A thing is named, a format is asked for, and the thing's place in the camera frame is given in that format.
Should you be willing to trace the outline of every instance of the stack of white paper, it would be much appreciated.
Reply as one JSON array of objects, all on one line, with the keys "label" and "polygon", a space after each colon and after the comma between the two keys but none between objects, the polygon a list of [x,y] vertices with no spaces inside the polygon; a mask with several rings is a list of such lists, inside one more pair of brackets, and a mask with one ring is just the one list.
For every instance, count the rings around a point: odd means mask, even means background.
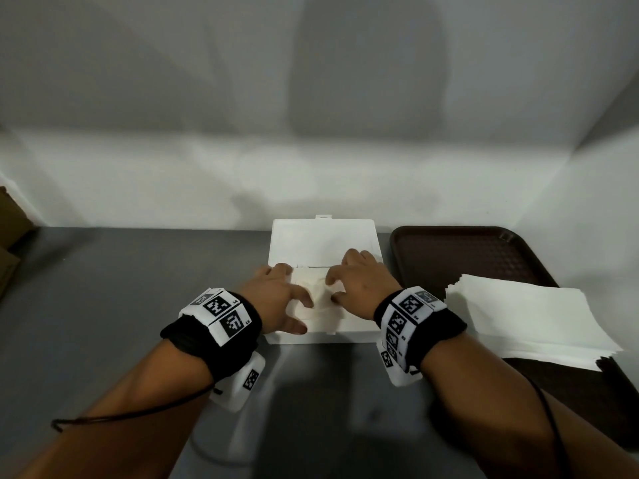
[{"label": "stack of white paper", "polygon": [[599,370],[596,360],[621,351],[579,289],[464,274],[446,289],[446,304],[502,358]]}]

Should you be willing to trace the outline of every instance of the table surface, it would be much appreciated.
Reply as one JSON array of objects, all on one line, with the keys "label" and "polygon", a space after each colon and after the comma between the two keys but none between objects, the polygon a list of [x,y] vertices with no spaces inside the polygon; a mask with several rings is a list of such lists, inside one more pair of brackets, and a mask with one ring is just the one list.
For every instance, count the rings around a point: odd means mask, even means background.
[{"label": "table surface", "polygon": [[[207,287],[268,260],[270,233],[44,228],[0,301],[0,470],[10,473],[158,341]],[[379,234],[391,260],[388,234]],[[172,478],[482,478],[426,418],[426,383],[395,388],[374,344],[269,346],[238,414],[204,410]]]}]

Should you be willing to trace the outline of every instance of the right hand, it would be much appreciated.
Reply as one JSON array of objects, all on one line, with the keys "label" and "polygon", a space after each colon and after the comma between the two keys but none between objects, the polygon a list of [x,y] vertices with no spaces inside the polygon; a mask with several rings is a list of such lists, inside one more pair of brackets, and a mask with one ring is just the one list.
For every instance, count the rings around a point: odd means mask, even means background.
[{"label": "right hand", "polygon": [[390,275],[384,264],[363,250],[348,249],[341,265],[333,265],[326,274],[326,285],[342,281],[346,292],[331,297],[349,313],[364,319],[373,319],[377,306],[402,286]]}]

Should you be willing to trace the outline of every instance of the box lid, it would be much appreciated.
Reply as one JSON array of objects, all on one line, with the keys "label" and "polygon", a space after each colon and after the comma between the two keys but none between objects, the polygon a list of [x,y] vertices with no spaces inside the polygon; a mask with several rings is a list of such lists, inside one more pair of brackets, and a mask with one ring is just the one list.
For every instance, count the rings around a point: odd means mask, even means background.
[{"label": "box lid", "polygon": [[367,250],[383,262],[372,220],[333,219],[330,215],[276,218],[268,265],[285,262],[293,267],[330,267],[340,264],[350,248]]}]

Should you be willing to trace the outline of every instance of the hand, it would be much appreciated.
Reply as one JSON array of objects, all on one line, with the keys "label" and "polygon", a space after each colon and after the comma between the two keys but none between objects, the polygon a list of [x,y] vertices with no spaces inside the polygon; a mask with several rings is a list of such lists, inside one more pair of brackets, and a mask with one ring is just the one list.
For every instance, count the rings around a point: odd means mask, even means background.
[{"label": "hand", "polygon": [[372,254],[354,248],[348,249],[341,265],[333,265],[326,274],[326,285],[342,281],[346,292],[336,292],[333,302],[349,313],[371,319],[377,306],[402,286],[390,275],[386,265],[380,264]]},{"label": "hand", "polygon": [[297,299],[304,307],[313,307],[313,300],[306,289],[286,281],[291,272],[293,268],[288,264],[278,264],[273,268],[262,265],[255,271],[255,277],[238,290],[238,294],[260,314],[264,334],[285,331],[303,335],[307,331],[302,321],[286,314],[286,306],[292,299]]}]

